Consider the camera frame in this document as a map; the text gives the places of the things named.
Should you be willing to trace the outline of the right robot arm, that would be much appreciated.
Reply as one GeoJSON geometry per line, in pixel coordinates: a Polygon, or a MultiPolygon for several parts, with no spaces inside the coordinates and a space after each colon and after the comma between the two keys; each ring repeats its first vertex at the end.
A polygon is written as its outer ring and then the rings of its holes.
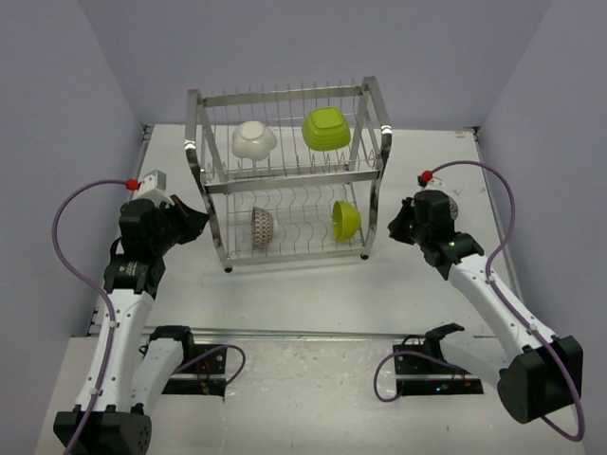
{"type": "Polygon", "coordinates": [[[490,353],[465,328],[450,323],[431,329],[419,357],[433,372],[464,370],[494,387],[507,413],[518,423],[581,407],[583,350],[572,336],[559,337],[512,294],[485,251],[456,229],[451,200],[424,190],[403,200],[388,225],[392,239],[418,246],[426,263],[457,289],[484,320],[503,350],[490,353]]]}

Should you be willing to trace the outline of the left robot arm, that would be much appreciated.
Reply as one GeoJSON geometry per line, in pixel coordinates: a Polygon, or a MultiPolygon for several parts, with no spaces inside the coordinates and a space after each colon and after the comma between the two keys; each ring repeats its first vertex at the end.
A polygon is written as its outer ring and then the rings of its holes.
{"type": "Polygon", "coordinates": [[[177,196],[138,196],[120,208],[120,236],[110,247],[96,351],[74,408],[57,413],[53,431],[67,454],[143,454],[151,413],[170,377],[197,360],[183,325],[153,331],[139,350],[145,322],[165,272],[164,256],[196,240],[209,217],[177,196]]]}

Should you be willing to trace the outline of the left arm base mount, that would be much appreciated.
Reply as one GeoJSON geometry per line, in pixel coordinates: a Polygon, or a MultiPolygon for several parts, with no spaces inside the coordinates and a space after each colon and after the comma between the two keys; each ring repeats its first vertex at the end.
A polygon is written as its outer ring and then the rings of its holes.
{"type": "Polygon", "coordinates": [[[218,351],[171,377],[164,387],[165,395],[224,397],[227,350],[218,351]]]}

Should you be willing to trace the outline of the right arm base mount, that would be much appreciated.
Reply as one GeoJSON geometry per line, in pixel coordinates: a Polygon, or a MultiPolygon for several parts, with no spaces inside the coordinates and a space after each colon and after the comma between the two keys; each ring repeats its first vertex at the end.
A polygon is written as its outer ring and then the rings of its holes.
{"type": "Polygon", "coordinates": [[[406,335],[393,346],[393,352],[408,352],[414,355],[397,355],[394,358],[396,395],[440,396],[483,394],[481,381],[463,370],[436,364],[418,354],[438,358],[445,362],[439,342],[446,336],[464,331],[456,323],[431,329],[423,336],[406,335]]]}

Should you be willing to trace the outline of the brown patterned bowl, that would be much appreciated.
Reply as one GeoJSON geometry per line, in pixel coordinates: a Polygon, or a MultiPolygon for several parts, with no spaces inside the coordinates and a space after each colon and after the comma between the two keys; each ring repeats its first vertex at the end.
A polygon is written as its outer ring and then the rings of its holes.
{"type": "Polygon", "coordinates": [[[267,209],[253,207],[250,217],[251,241],[254,250],[268,247],[278,232],[278,223],[267,209]]]}

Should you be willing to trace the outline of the pink floral bowl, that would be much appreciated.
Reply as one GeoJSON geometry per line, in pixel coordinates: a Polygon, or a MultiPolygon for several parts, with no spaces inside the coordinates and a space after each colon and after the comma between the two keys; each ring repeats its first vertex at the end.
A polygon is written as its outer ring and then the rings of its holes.
{"type": "Polygon", "coordinates": [[[450,206],[451,219],[453,221],[455,221],[459,216],[459,207],[458,207],[456,201],[452,197],[449,196],[448,200],[449,200],[449,206],[450,206]]]}

